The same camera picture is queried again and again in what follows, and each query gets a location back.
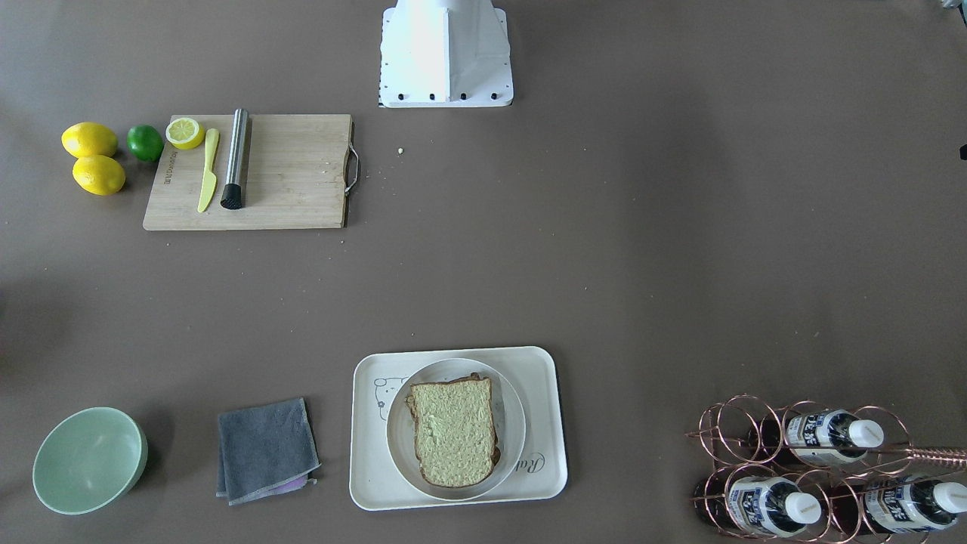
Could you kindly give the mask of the steel muddler black tip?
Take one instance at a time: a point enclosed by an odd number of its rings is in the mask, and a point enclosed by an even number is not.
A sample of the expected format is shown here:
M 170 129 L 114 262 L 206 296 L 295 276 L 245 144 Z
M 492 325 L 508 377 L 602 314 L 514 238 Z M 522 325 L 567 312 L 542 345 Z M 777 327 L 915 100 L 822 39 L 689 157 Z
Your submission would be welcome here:
M 242 174 L 245 168 L 246 146 L 249 143 L 249 124 L 251 114 L 246 108 L 237 108 L 233 113 L 233 123 L 229 138 L 227 175 L 222 182 L 221 207 L 238 210 L 244 207 Z

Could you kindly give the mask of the grey folded cloth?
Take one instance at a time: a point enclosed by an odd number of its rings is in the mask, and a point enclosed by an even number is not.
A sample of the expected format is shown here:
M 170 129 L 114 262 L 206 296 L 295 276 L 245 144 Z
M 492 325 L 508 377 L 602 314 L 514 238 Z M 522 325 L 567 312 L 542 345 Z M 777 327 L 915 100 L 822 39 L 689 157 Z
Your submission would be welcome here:
M 229 505 L 300 490 L 320 466 L 304 398 L 218 414 L 215 495 Z

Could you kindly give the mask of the tea bottle front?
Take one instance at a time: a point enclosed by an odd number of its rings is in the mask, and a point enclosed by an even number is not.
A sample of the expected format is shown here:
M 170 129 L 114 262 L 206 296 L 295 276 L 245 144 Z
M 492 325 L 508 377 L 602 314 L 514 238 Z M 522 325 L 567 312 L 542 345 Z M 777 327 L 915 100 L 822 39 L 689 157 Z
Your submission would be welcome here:
M 878 422 L 837 409 L 766 418 L 749 428 L 742 445 L 753 460 L 810 469 L 853 464 L 884 440 Z

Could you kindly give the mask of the tea bottle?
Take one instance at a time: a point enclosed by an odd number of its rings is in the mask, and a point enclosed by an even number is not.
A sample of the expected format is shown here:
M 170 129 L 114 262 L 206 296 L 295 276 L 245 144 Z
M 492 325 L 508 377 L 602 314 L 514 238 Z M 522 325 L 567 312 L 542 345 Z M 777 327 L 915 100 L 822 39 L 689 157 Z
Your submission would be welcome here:
M 794 537 L 819 522 L 819 500 L 786 478 L 718 478 L 698 483 L 692 504 L 699 520 L 749 536 Z
M 878 422 L 837 409 L 766 418 L 749 428 L 742 445 L 753 460 L 810 469 L 853 464 L 884 440 Z
M 843 533 L 935 533 L 966 511 L 966 487 L 920 474 L 829 490 L 831 512 Z

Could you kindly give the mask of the halved lemon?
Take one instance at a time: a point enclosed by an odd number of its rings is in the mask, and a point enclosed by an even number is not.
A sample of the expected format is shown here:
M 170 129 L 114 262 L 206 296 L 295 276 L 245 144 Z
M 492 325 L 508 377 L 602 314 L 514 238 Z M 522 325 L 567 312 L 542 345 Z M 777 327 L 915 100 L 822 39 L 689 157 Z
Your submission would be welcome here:
M 167 141 L 178 150 L 190 150 L 203 144 L 206 130 L 203 124 L 190 117 L 178 117 L 165 129 Z

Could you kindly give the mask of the wooden cutting board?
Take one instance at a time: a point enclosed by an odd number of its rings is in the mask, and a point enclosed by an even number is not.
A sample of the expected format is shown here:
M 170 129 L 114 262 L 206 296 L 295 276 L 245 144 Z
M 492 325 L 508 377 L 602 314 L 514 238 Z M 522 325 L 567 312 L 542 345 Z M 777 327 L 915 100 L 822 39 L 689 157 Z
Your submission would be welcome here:
M 148 231 L 328 230 L 343 227 L 353 164 L 354 121 L 348 114 L 252 114 L 243 169 L 244 206 L 225 209 L 222 186 L 210 206 L 198 201 L 206 147 L 165 145 L 147 203 Z

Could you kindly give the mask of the green lime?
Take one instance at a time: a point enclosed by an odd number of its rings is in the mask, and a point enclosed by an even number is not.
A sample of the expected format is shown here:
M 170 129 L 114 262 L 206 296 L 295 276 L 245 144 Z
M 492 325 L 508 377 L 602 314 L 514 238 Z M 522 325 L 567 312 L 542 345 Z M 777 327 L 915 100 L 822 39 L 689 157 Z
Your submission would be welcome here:
M 165 138 L 151 125 L 137 125 L 128 130 L 128 151 L 142 162 L 158 162 L 165 150 Z

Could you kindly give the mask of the whole yellow lemon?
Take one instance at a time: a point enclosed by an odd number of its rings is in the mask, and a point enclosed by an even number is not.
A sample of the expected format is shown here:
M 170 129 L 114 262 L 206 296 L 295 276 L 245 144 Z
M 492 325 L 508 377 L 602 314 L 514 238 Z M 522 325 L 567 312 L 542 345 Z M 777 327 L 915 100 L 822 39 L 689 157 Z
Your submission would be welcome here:
M 114 131 L 97 122 L 79 122 L 66 128 L 61 135 L 61 143 L 76 158 L 113 157 L 118 148 Z
M 102 155 L 78 158 L 72 173 L 76 183 L 93 195 L 113 195 L 125 185 L 125 170 L 120 162 Z

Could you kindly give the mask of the yellow plastic knife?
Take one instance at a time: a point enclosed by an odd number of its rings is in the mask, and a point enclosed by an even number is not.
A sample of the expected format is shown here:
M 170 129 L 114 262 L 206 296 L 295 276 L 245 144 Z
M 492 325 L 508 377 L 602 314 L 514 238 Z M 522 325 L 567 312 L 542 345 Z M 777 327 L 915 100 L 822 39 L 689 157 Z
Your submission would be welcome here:
M 220 131 L 217 128 L 207 128 L 204 139 L 204 160 L 202 165 L 202 182 L 198 196 L 196 210 L 203 213 L 210 206 L 217 185 L 217 175 L 214 172 L 215 153 L 220 143 Z

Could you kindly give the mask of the white plate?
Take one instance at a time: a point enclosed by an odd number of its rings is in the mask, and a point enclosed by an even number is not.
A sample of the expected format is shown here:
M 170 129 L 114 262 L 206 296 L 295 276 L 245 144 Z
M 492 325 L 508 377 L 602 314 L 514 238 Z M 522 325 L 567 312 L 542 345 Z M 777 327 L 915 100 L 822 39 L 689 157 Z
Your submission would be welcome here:
M 421 495 L 470 502 L 493 492 L 523 453 L 521 396 L 501 372 L 468 358 L 422 366 L 391 402 L 391 461 Z

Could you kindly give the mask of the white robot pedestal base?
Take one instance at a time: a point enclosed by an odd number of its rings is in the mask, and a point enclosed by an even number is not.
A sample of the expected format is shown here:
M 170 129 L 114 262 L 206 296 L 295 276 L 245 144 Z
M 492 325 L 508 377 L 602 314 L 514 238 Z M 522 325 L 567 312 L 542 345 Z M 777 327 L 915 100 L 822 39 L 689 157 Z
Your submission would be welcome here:
M 381 107 L 514 102 L 507 15 L 490 1 L 398 1 L 383 11 L 380 52 Z

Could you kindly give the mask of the green bowl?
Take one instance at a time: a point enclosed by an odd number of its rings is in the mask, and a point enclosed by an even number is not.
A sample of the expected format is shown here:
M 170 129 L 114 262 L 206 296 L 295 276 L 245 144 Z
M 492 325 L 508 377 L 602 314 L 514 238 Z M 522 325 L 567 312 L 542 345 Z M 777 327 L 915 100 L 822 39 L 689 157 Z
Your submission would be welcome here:
M 130 491 L 147 455 L 147 437 L 132 417 L 115 407 L 87 407 L 66 417 L 39 445 L 33 489 L 49 510 L 84 515 Z

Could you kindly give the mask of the cream rabbit tray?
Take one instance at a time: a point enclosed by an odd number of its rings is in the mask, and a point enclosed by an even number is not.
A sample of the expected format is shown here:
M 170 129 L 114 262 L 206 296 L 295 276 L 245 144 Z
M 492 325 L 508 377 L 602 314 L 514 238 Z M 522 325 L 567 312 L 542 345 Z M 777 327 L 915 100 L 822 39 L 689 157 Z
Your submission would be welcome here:
M 402 385 L 425 366 L 452 358 L 479 361 L 496 369 L 522 403 L 525 432 L 521 453 L 504 451 L 508 477 L 476 502 L 525 502 L 557 496 L 567 482 L 567 454 L 551 355 L 535 345 L 503 348 L 372 354 L 357 365 L 353 380 L 349 490 L 362 509 L 386 511 L 446 505 L 406 481 L 391 460 L 387 424 L 391 402 Z

